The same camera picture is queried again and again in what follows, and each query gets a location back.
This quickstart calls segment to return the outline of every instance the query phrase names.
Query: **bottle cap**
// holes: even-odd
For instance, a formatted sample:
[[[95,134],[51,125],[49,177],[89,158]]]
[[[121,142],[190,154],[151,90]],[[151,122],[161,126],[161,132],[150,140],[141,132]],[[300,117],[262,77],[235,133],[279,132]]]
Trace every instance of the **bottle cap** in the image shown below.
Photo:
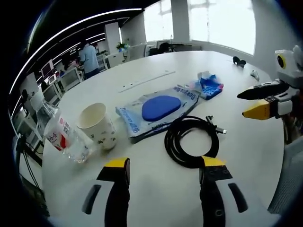
[[[44,95],[41,90],[38,90],[30,100],[30,103],[35,111],[39,109],[43,100],[44,100]]]

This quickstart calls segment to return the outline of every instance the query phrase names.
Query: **white pillar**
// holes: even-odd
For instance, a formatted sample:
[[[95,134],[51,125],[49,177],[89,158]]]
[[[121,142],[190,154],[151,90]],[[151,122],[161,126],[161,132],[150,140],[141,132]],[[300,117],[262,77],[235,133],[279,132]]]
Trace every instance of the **white pillar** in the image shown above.
[[[187,0],[171,1],[172,24],[175,42],[189,42]]]
[[[109,54],[118,53],[116,46],[120,42],[118,22],[105,25],[106,40],[108,43]]]

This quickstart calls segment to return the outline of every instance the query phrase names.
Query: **window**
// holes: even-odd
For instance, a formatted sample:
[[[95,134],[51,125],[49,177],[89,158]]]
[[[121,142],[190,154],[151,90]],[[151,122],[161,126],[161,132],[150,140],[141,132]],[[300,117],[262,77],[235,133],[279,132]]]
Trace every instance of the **window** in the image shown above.
[[[187,0],[191,40],[254,54],[256,22],[251,0]]]
[[[170,0],[161,0],[147,7],[144,12],[146,41],[173,39]]]

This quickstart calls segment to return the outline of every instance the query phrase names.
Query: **paper cup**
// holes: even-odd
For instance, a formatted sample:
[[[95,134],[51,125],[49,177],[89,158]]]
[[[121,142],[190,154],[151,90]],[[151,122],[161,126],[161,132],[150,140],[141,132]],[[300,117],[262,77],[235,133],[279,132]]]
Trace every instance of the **paper cup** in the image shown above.
[[[115,128],[103,103],[85,108],[79,116],[77,126],[103,150],[112,149],[117,143]]]

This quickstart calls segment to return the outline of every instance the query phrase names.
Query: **bottle label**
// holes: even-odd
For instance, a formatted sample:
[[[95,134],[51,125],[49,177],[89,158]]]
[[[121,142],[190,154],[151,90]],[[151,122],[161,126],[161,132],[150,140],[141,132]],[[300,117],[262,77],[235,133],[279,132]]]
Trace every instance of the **bottle label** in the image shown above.
[[[45,137],[55,148],[57,148],[57,150],[61,151],[71,145],[71,133],[71,127],[60,116],[59,121],[54,127],[51,127]]]

